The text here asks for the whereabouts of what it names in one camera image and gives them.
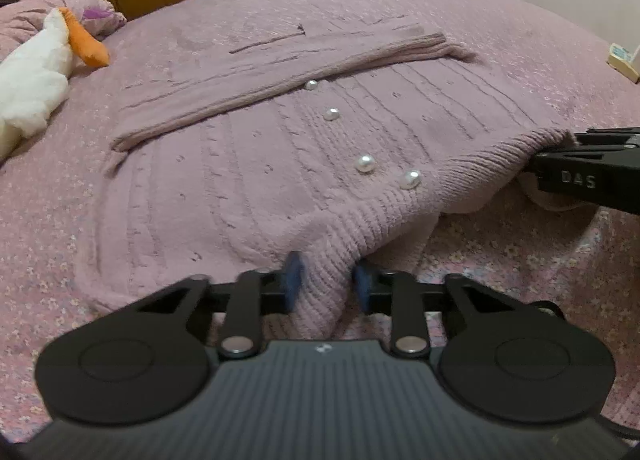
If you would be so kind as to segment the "pink knit cardigan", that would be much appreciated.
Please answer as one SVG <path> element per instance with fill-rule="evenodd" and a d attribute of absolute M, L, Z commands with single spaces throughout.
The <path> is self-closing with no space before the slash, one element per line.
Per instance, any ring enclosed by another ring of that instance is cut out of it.
<path fill-rule="evenodd" d="M 117 105 L 78 290 L 114 310 L 296 251 L 302 293 L 277 336 L 348 330 L 360 258 L 411 268 L 439 217 L 574 143 L 544 102 L 410 18 L 306 22 L 146 74 Z"/>

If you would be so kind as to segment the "small box at bedside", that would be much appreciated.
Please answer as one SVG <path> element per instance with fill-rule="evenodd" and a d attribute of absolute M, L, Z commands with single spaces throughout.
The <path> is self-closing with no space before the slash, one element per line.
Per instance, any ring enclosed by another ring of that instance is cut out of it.
<path fill-rule="evenodd" d="M 629 51 L 621 45 L 612 44 L 608 48 L 606 63 L 633 84 L 638 84 L 640 80 L 640 46 Z"/>

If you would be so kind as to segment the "pink floral bed cover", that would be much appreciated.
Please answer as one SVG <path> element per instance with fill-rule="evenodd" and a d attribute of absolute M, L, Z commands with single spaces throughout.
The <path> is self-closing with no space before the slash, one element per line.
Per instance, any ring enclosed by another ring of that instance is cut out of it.
<path fill-rule="evenodd" d="M 570 131 L 639 122 L 639 89 L 605 62 L 603 40 L 520 0 L 187 0 L 106 40 L 112 62 L 78 71 L 48 129 L 1 168 L 1 429 L 19 440 L 47 421 L 35 387 L 41 348 L 111 310 L 76 285 L 81 238 L 103 177 L 118 95 L 146 74 L 200 60 L 306 22 L 410 18 L 438 30 L 559 114 Z M 524 301 L 547 298 L 611 347 L 608 415 L 639 422 L 639 220 L 533 202 L 518 173 L 477 211 L 444 214 L 418 262 L 424 281 L 463 273 Z M 356 312 L 326 337 L 386 336 L 385 318 Z M 326 337 L 307 337 L 325 339 Z"/>

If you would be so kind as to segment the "white plush goose toy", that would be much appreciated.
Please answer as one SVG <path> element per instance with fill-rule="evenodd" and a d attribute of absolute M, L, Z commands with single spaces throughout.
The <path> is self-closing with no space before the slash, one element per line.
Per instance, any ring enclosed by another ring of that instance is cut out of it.
<path fill-rule="evenodd" d="M 41 134 L 66 100 L 75 63 L 110 64 L 106 47 L 67 8 L 51 10 L 38 34 L 1 62 L 1 158 Z"/>

